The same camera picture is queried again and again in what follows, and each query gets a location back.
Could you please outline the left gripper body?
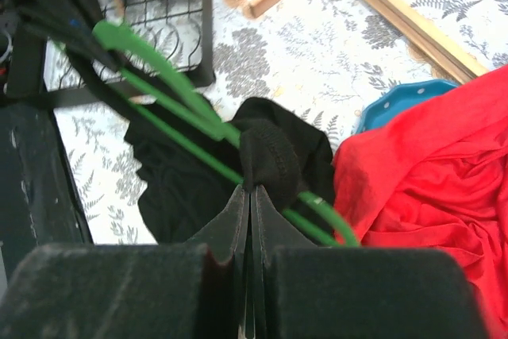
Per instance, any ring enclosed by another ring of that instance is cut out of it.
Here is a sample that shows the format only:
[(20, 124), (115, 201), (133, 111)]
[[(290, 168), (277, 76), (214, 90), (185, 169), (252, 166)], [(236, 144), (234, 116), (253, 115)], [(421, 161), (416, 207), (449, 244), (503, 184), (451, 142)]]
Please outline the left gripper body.
[[(3, 0), (18, 18), (13, 64), (7, 81), (9, 100), (41, 109), (81, 106), (94, 100), (107, 104), (119, 97), (116, 83), (105, 83), (94, 69), (96, 62), (116, 71), (119, 55), (102, 47), (93, 34), (104, 16), (98, 0)], [(49, 91), (44, 79), (48, 42), (62, 46), (75, 69), (82, 89)]]

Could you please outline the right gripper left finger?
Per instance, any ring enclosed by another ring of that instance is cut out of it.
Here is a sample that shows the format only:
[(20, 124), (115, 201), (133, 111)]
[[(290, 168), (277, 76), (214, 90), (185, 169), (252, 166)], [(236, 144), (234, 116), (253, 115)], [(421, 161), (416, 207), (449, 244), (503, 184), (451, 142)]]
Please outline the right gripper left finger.
[(173, 245), (42, 245), (1, 303), (4, 338), (235, 338), (248, 196)]

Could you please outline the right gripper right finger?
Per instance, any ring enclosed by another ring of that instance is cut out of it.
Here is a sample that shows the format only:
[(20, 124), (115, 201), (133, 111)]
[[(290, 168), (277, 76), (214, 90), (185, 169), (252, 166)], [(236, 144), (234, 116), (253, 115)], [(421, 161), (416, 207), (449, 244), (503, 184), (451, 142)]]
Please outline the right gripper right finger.
[(250, 196), (258, 338), (481, 338), (459, 265), (433, 249), (325, 248)]

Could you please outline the black tank top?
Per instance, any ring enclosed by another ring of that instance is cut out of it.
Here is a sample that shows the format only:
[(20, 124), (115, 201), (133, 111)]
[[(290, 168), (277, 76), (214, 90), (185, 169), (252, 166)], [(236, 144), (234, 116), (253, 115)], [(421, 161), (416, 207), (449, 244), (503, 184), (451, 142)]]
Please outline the black tank top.
[[(327, 136), (266, 98), (246, 99), (231, 120), (245, 138), (240, 149), (215, 141), (153, 103), (147, 110), (180, 131), (227, 167), (244, 176), (248, 190), (264, 186), (278, 211), (290, 208), (327, 234), (331, 226), (298, 193), (311, 191), (331, 203), (332, 150)], [(137, 174), (147, 183), (138, 206), (159, 243), (184, 242), (225, 207), (236, 184), (143, 119), (131, 120), (125, 141), (140, 162)]]

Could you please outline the green hanger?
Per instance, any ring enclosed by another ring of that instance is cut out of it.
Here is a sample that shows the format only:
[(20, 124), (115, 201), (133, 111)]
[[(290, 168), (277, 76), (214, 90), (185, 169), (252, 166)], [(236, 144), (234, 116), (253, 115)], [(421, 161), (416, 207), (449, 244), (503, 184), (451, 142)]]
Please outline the green hanger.
[[(156, 69), (159, 75), (158, 78), (162, 79), (167, 88), (172, 89), (178, 94), (187, 106), (178, 104), (169, 95), (157, 90), (154, 85), (149, 84), (139, 75), (134, 74), (126, 65), (119, 69), (114, 69), (114, 71), (121, 73), (136, 89), (152, 95), (166, 110), (186, 120), (212, 139), (216, 141), (226, 139), (236, 149), (240, 148), (241, 132), (229, 123), (223, 122), (214, 108), (208, 106), (200, 98), (199, 94), (194, 92), (191, 81), (182, 72), (176, 71), (151, 45), (139, 38), (130, 27), (122, 24), (115, 25), (102, 20), (94, 27), (92, 34), (103, 48), (116, 48), (121, 52), (134, 53), (150, 67)], [(168, 123), (149, 112), (144, 106), (130, 102), (128, 98), (122, 96), (118, 91), (104, 84), (100, 78), (98, 78), (98, 82), (99, 91), (112, 91), (113, 96), (119, 96), (119, 101), (124, 102), (127, 106), (131, 106), (137, 114), (145, 117), (152, 125), (199, 158), (203, 163), (233, 183), (242, 184), (244, 181), (242, 175), (228, 168), (204, 149), (188, 140)], [(327, 221), (343, 237), (344, 244), (342, 245), (349, 247), (360, 246), (359, 240), (356, 238), (350, 225), (325, 200), (310, 191), (300, 191), (298, 199)], [(331, 235), (325, 233), (322, 229), (319, 229), (293, 210), (286, 209), (283, 214), (289, 218), (290, 222), (293, 222), (297, 227), (302, 228), (304, 232), (317, 238), (322, 244), (340, 246)]]

